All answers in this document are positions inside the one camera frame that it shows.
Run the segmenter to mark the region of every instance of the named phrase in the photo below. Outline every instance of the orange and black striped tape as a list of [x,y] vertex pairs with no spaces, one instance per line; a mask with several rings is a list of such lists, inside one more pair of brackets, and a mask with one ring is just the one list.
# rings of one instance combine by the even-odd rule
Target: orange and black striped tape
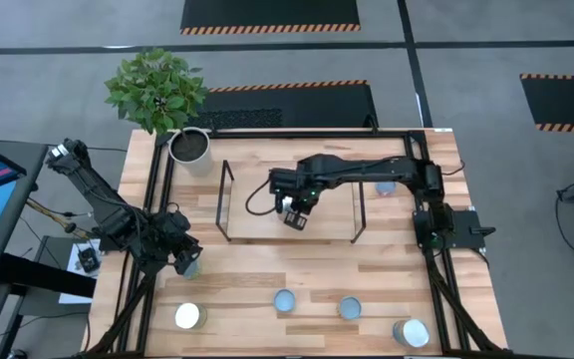
[[293,32],[347,32],[360,31],[360,24],[309,25],[252,25],[252,26],[200,26],[180,29],[181,35],[235,35]]
[[347,81],[323,81],[311,83],[294,83],[278,85],[253,85],[253,86],[230,86],[225,88],[210,88],[210,93],[230,92],[230,91],[256,91],[256,90],[280,90],[280,89],[300,89],[345,85],[369,85],[367,80],[347,80]]
[[547,80],[574,80],[574,75],[542,75],[542,74],[521,74],[519,78],[524,79],[547,79]]
[[574,125],[573,124],[537,124],[535,125],[535,129],[539,131],[548,131],[548,132],[570,132],[574,133]]

